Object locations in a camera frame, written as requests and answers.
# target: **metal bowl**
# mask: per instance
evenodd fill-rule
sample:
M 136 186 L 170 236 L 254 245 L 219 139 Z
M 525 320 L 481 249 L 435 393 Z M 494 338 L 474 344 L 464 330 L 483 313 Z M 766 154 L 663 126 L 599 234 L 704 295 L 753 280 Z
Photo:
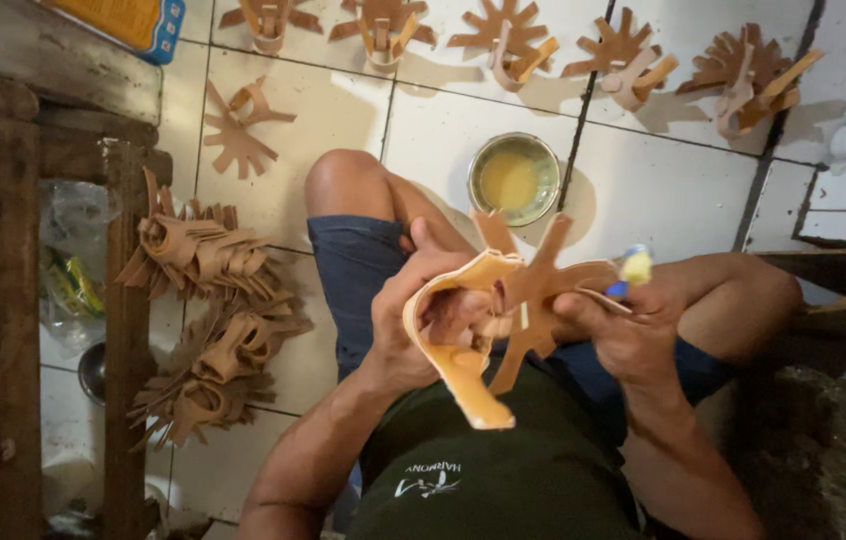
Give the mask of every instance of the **metal bowl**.
M 487 164 L 501 153 L 522 154 L 536 167 L 536 197 L 522 208 L 495 208 L 481 189 Z M 470 161 L 467 190 L 473 207 L 482 212 L 499 211 L 510 227 L 523 227 L 537 221 L 549 211 L 560 194 L 560 162 L 557 155 L 539 137 L 513 131 L 497 135 L 483 144 Z
M 76 376 L 83 393 L 101 407 L 106 405 L 105 362 L 106 343 L 100 342 L 83 352 L 79 358 L 79 366 L 76 368 Z

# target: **navy blue shorts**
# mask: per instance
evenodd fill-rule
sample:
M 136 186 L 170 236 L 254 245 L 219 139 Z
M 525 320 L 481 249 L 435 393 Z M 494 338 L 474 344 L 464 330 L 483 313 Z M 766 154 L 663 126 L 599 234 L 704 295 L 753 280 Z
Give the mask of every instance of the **navy blue shorts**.
M 360 366 L 373 344 L 373 297 L 409 257 L 398 243 L 403 224 L 358 215 L 312 217 L 307 224 L 326 304 L 336 323 L 336 364 L 342 381 Z M 538 362 L 532 353 L 528 356 Z M 694 406 L 736 374 L 729 363 L 682 339 L 676 343 L 675 360 L 683 392 Z M 597 361 L 592 343 L 562 345 L 541 367 L 571 392 L 585 395 L 610 442 L 623 444 L 627 437 L 623 394 L 616 379 Z

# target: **man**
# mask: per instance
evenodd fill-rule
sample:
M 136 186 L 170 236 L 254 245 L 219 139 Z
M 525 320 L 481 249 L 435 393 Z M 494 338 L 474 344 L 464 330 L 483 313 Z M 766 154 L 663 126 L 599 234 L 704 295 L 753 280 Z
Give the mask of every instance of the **man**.
M 477 251 L 368 153 L 326 153 L 305 191 L 340 383 L 270 451 L 242 510 L 241 540 L 318 537 L 357 459 L 362 498 L 350 539 L 635 538 L 629 486 L 691 538 L 761 536 L 693 405 L 800 308 L 789 275 L 740 253 L 660 264 L 652 283 L 630 288 L 627 317 L 559 295 L 560 347 L 542 361 L 528 354 L 501 396 L 516 427 L 480 431 L 401 318 L 417 290 Z M 464 301 L 453 309 L 468 316 Z

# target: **knee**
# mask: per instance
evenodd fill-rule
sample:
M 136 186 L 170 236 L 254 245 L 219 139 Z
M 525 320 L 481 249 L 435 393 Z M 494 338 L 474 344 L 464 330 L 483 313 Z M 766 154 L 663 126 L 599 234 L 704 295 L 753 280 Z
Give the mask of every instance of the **knee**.
M 742 254 L 741 257 L 746 259 L 750 278 L 759 285 L 759 290 L 766 298 L 772 299 L 791 313 L 796 313 L 803 307 L 803 290 L 796 277 L 765 262 L 759 256 Z
M 363 150 L 330 150 L 309 168 L 306 189 L 323 191 L 338 189 L 340 185 L 352 187 L 360 178 L 366 178 L 370 171 L 382 167 L 372 153 Z

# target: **stack of leather pieces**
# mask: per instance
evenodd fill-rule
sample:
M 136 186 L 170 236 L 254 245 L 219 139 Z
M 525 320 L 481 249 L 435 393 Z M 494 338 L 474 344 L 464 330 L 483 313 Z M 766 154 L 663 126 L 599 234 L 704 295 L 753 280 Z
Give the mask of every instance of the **stack of leather pieces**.
M 156 450 L 168 440 L 180 446 L 190 434 L 206 444 L 207 427 L 251 423 L 247 404 L 273 402 L 266 363 L 286 339 L 313 328 L 274 271 L 265 251 L 270 240 L 240 228 L 234 206 L 204 209 L 193 199 L 176 212 L 170 190 L 157 189 L 150 170 L 143 174 L 149 212 L 140 221 L 140 247 L 116 281 L 149 288 L 150 299 L 173 288 L 181 300 L 208 299 L 210 309 L 183 330 L 170 354 L 171 368 L 151 378 L 134 399 L 134 426 L 156 420 L 133 452 L 160 431 Z

